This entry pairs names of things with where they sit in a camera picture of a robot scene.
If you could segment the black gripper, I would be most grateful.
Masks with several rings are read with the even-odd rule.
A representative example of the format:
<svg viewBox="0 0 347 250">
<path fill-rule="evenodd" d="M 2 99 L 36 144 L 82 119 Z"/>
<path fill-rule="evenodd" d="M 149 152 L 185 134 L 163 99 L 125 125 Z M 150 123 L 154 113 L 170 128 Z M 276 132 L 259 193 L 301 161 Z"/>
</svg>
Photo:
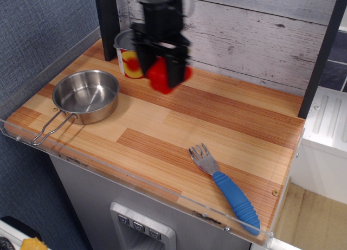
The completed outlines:
<svg viewBox="0 0 347 250">
<path fill-rule="evenodd" d="M 138 0 L 144 23 L 133 23 L 134 45 L 143 74 L 157 61 L 159 49 L 165 51 L 168 85 L 175 88 L 185 80 L 189 40 L 182 35 L 182 0 Z"/>
</svg>

